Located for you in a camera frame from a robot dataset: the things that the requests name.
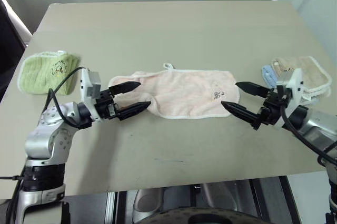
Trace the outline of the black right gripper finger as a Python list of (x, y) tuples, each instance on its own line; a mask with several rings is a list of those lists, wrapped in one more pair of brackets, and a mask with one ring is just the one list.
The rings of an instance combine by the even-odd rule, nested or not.
[(252, 82), (236, 82), (235, 84), (239, 89), (253, 96), (266, 97), (269, 93), (268, 88)]
[(257, 123), (257, 114), (247, 110), (247, 108), (233, 102), (221, 101), (222, 106), (235, 117), (249, 123), (252, 127), (260, 127)]

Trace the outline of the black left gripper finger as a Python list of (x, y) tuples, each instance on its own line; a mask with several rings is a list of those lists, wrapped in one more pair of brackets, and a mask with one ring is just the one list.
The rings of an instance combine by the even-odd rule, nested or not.
[(110, 86), (108, 89), (112, 95), (124, 94), (129, 93), (140, 86), (141, 83), (139, 82), (124, 82), (121, 84)]
[(117, 111), (115, 112), (116, 117), (119, 120), (131, 118), (146, 110), (150, 104), (151, 104), (150, 101), (142, 101), (118, 108)]

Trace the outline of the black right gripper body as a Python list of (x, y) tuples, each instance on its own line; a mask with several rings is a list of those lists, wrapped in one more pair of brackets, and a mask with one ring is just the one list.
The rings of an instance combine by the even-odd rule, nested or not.
[(256, 114), (256, 119), (252, 123), (252, 127), (258, 130), (262, 124), (274, 125), (281, 117), (281, 107), (287, 107), (287, 97), (279, 98), (274, 89), (262, 87), (257, 92), (259, 97), (265, 98), (262, 107)]

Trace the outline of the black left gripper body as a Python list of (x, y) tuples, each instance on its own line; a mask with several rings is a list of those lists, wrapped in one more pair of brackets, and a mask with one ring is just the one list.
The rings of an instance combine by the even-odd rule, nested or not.
[(100, 92), (100, 96), (96, 99), (94, 107), (101, 119), (114, 119), (118, 117), (118, 108), (113, 98), (114, 96), (109, 89)]

